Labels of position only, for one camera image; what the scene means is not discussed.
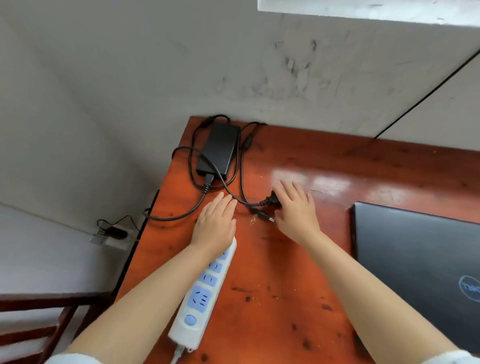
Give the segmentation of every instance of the chair backrest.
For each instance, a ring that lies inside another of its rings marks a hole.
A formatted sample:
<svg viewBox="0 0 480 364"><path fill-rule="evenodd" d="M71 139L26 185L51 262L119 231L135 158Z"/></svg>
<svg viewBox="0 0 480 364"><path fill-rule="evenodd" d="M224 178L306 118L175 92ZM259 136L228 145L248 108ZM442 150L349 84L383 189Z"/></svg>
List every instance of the chair backrest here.
<svg viewBox="0 0 480 364"><path fill-rule="evenodd" d="M60 337L67 328L73 314L79 306L108 306L112 296L104 293L65 293L65 294L0 294L0 312L27 311L44 308L64 307L58 317L57 324L46 328L35 328L21 332L0 335L0 346L11 345L22 341L47 338L40 352L3 364L42 364L55 350Z"/></svg>

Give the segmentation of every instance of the power strip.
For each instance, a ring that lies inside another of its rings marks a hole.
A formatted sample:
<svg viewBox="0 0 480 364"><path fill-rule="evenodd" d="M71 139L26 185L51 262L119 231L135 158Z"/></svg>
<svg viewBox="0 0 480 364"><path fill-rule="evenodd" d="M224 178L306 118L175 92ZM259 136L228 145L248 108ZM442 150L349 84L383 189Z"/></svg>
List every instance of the power strip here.
<svg viewBox="0 0 480 364"><path fill-rule="evenodd" d="M208 265L183 298L168 337L188 352L200 345L235 249L237 240L233 238L230 247Z"/></svg>

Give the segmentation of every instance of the white cable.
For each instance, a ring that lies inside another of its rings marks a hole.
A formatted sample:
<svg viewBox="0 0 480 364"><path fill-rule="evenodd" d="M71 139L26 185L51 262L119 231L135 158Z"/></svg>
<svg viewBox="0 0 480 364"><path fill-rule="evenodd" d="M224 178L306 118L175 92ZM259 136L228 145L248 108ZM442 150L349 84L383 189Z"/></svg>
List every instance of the white cable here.
<svg viewBox="0 0 480 364"><path fill-rule="evenodd" d="M170 364L176 364L177 361L180 359L181 355L183 354L183 351L185 350L184 346L177 345L175 348L175 353L173 354L173 359L170 362Z"/></svg>

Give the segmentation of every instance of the forearm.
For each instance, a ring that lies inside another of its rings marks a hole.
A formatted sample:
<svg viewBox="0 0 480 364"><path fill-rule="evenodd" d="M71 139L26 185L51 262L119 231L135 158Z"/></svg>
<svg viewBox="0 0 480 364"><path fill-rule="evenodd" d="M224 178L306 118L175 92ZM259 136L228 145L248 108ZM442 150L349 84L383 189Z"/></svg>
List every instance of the forearm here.
<svg viewBox="0 0 480 364"><path fill-rule="evenodd" d="M91 324L67 349L103 364L143 363L180 301L209 263L189 245Z"/></svg>
<svg viewBox="0 0 480 364"><path fill-rule="evenodd" d="M376 363L420 364L457 347L324 234L302 244Z"/></svg>

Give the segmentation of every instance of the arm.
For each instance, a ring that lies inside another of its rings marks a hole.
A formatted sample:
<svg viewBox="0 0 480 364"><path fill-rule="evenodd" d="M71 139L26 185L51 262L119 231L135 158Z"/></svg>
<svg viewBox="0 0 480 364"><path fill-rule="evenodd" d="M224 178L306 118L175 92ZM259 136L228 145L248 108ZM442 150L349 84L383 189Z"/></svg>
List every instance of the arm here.
<svg viewBox="0 0 480 364"><path fill-rule="evenodd" d="M191 244L111 306L66 352L103 364L143 363L187 290L232 243L236 204L220 192L200 213Z"/></svg>
<svg viewBox="0 0 480 364"><path fill-rule="evenodd" d="M422 315L326 236L310 193L296 184L274 187L278 228L303 246L323 270L353 327L378 364L420 364L458 348Z"/></svg>

